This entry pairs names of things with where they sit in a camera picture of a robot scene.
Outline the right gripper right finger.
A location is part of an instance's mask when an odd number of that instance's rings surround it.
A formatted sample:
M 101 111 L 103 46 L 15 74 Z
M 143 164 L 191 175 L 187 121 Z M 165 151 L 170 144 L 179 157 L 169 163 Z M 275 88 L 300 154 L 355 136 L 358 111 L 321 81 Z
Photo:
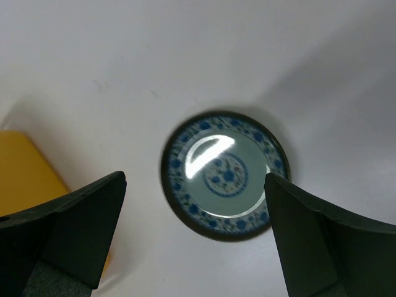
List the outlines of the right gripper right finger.
M 269 217 L 289 296 L 395 296 L 395 226 L 269 173 Z

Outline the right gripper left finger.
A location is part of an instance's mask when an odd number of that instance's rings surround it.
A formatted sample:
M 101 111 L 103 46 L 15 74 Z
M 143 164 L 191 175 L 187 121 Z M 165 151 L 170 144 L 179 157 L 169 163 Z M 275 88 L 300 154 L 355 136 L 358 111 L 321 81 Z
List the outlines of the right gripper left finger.
M 98 288 L 126 193 L 115 171 L 1 217 L 1 296 L 90 296 Z

